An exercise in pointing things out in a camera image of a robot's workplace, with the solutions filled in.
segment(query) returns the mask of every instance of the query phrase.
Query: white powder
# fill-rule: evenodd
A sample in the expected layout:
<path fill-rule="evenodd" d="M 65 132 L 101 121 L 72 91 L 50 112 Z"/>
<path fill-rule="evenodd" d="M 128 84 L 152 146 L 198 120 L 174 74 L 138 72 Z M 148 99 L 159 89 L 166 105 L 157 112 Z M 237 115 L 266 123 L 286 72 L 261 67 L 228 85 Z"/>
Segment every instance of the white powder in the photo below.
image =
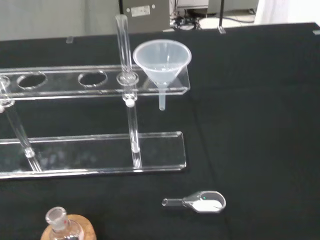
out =
<path fill-rule="evenodd" d="M 198 212 L 219 212 L 222 208 L 221 202 L 217 200 L 197 200 L 192 206 Z"/>

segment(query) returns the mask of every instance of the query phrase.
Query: plastic scoop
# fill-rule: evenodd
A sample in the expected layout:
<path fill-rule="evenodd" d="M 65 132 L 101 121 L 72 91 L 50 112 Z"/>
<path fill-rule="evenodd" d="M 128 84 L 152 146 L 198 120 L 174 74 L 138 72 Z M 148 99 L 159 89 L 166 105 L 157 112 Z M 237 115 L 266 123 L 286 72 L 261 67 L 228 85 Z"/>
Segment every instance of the plastic scoop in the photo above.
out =
<path fill-rule="evenodd" d="M 226 207 L 226 200 L 217 191 L 198 191 L 181 199 L 165 198 L 162 200 L 164 207 L 184 206 L 197 213 L 220 213 Z"/>
<path fill-rule="evenodd" d="M 174 40 L 158 39 L 140 44 L 133 52 L 135 63 L 159 88 L 159 109 L 166 109 L 166 89 L 190 63 L 191 52 Z"/>

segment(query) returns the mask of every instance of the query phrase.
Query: gray wall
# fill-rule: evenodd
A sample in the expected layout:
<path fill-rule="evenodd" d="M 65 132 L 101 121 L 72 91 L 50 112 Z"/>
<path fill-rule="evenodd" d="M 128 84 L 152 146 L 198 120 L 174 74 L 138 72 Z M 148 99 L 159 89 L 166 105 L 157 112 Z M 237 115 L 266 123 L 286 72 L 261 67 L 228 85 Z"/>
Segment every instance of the gray wall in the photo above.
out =
<path fill-rule="evenodd" d="M 118 0 L 2 0 L 0 41 L 114 34 Z"/>

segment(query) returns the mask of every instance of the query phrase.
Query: flask neck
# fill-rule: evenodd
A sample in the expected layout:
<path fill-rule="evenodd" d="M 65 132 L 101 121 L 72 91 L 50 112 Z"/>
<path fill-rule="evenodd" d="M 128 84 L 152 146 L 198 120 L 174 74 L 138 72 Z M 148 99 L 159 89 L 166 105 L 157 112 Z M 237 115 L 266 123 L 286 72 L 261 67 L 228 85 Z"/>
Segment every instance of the flask neck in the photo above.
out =
<path fill-rule="evenodd" d="M 54 232 L 63 231 L 70 225 L 66 210 L 59 206 L 50 209 L 46 213 L 45 220 Z"/>

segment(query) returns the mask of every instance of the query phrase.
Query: rack hole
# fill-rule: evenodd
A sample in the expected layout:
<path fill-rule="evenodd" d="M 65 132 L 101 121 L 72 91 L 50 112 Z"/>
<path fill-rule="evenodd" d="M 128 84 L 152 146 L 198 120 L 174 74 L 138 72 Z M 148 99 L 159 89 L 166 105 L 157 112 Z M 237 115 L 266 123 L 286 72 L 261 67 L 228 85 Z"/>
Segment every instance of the rack hole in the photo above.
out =
<path fill-rule="evenodd" d="M 107 74 L 103 71 L 82 73 L 78 77 L 78 82 L 86 88 L 101 86 L 105 84 L 107 80 Z"/>
<path fill-rule="evenodd" d="M 35 89 L 47 81 L 47 76 L 43 73 L 33 73 L 29 75 L 22 75 L 17 79 L 17 84 L 22 89 Z"/>

